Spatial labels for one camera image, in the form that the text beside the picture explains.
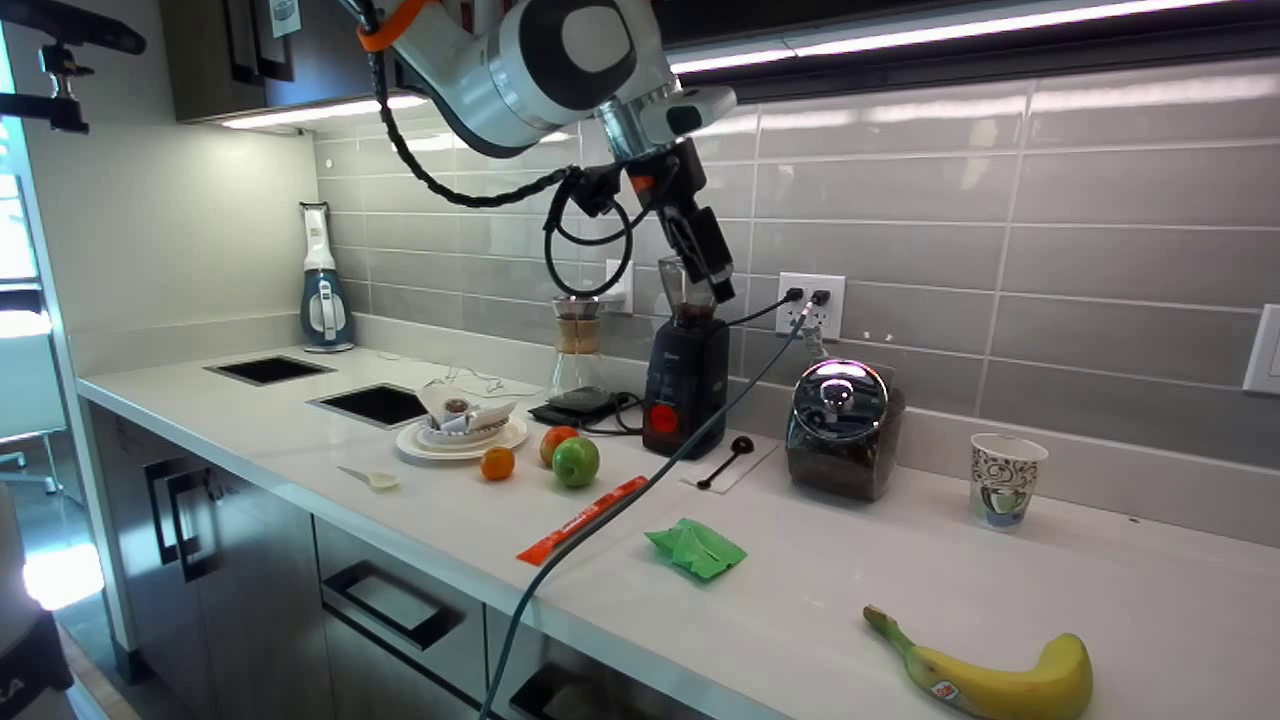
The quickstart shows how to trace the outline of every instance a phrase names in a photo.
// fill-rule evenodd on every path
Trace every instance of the kitchen counter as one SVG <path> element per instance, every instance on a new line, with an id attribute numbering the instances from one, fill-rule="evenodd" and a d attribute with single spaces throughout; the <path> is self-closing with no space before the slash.
<path id="1" fill-rule="evenodd" d="M 337 372 L 268 388 L 210 364 L 104 372 L 82 381 L 82 397 L 491 608 L 513 608 L 533 580 L 517 559 L 524 545 L 660 467 L 638 438 L 599 438 L 599 485 L 568 495 L 536 467 L 533 426 L 517 478 L 483 485 L 476 462 L 403 462 L 397 426 L 312 404 L 367 382 L 415 388 L 432 364 L 361 346 L 315 355 Z M 367 491 L 340 462 L 391 467 L 403 489 Z M 998 666 L 1029 666 L 1073 626 L 1096 659 L 1093 715 L 1277 715 L 1280 546 L 1060 499 L 1036 499 L 1021 530 L 991 530 L 969 516 L 961 478 L 912 467 L 867 508 L 795 491 L 781 453 L 724 495 L 675 473 L 565 559 L 524 619 L 710 715 L 948 715 L 861 622 L 866 603 L 920 644 Z M 684 580 L 646 540 L 682 516 L 722 527 L 749 559 L 710 587 Z"/>

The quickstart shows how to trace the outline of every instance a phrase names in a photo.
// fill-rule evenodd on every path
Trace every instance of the black sink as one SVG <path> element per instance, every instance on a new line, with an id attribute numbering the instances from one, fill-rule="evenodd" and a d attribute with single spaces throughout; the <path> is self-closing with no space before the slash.
<path id="1" fill-rule="evenodd" d="M 344 392 L 344 397 L 324 397 L 315 404 L 366 417 L 374 422 L 403 422 L 403 420 L 429 410 L 414 392 L 391 388 L 391 382 L 374 382 L 374 388 L 355 388 L 355 392 Z"/>
<path id="2" fill-rule="evenodd" d="M 293 355 L 262 355 L 262 359 L 245 359 L 245 364 L 215 364 L 211 372 L 238 374 L 245 382 L 284 382 L 284 381 L 299 381 L 299 374 L 315 374 L 315 372 L 331 372 L 331 368 L 303 364 Z"/>

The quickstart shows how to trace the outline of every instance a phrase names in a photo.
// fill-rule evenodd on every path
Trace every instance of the plate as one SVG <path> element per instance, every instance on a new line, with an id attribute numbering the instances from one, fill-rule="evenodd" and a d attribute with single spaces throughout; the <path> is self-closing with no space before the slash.
<path id="1" fill-rule="evenodd" d="M 422 422 L 403 422 L 397 432 L 397 453 L 403 460 L 422 460 L 422 462 L 463 462 L 463 460 L 481 460 L 490 447 L 522 447 L 530 438 L 530 410 L 513 410 L 508 422 L 483 438 L 449 438 L 449 444 L 432 444 Z"/>

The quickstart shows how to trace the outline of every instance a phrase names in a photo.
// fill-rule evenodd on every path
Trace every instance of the coffee maker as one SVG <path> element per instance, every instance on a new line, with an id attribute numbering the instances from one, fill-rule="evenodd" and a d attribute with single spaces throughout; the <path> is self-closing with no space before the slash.
<path id="1" fill-rule="evenodd" d="M 710 285 L 688 285 L 682 260 L 660 260 L 672 315 L 653 341 L 646 381 L 646 447 L 672 457 L 729 401 L 729 323 L 716 318 Z M 710 457 L 724 436 L 724 417 L 684 453 Z"/>

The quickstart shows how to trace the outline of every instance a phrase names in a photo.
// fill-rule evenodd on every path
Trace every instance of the white cup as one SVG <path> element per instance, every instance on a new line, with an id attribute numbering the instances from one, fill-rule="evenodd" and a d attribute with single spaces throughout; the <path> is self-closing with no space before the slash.
<path id="1" fill-rule="evenodd" d="M 976 432 L 969 444 L 976 516 L 998 527 L 1015 527 L 1033 508 L 1048 447 L 1007 432 Z"/>

